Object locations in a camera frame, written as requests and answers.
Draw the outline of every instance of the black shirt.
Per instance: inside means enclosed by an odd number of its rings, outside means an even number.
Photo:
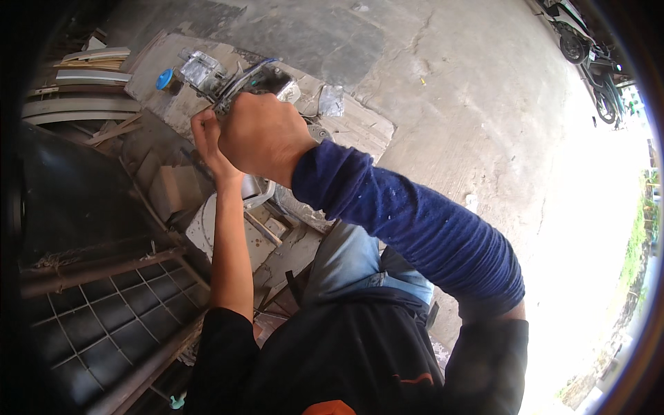
[[[518,413],[528,323],[462,326],[444,380],[426,312],[406,292],[368,288],[298,311],[259,349],[249,320],[212,309],[185,412],[302,414],[343,401],[357,414]]]

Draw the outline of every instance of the blue knit sleeve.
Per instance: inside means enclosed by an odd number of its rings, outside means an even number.
[[[459,301],[463,319],[508,312],[525,294],[507,239],[445,196],[392,171],[370,155],[325,140],[293,173],[293,194],[329,220],[361,225]]]

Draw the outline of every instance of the concrete floor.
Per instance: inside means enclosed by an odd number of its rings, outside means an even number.
[[[522,263],[531,325],[546,322],[531,330],[529,381],[547,379],[528,386],[523,413],[535,411],[572,370],[551,364],[559,361],[551,345],[560,349],[553,338],[581,336],[579,352],[584,328],[599,318],[593,307],[606,306],[593,302],[606,290],[578,297],[574,285],[592,292],[620,274],[641,148],[604,124],[593,127],[579,73],[529,0],[363,0],[367,12],[352,11],[355,3],[124,0],[103,29],[109,45],[134,51],[161,29],[215,39],[342,84],[398,126],[381,167],[459,203],[477,195],[477,213],[508,237]],[[598,174],[607,159],[612,170]],[[619,197],[588,220],[579,205],[609,192]],[[588,258],[610,260],[588,265]],[[566,295],[586,304],[584,314]],[[436,299],[433,332],[452,347],[456,302],[441,292]]]

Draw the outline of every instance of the hand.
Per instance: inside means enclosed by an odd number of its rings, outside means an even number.
[[[201,158],[212,170],[216,185],[241,184],[244,173],[236,169],[219,150],[221,129],[214,111],[205,109],[193,116],[191,132]]]
[[[293,104],[273,94],[239,94],[221,130],[219,148],[235,167],[288,188],[300,157],[317,145]]]

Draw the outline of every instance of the left hand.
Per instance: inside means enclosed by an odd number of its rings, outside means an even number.
[[[221,129],[214,111],[206,108],[193,116],[191,132],[201,158],[212,170],[216,185],[219,186],[221,183],[240,184],[244,173],[236,169],[219,150]]]

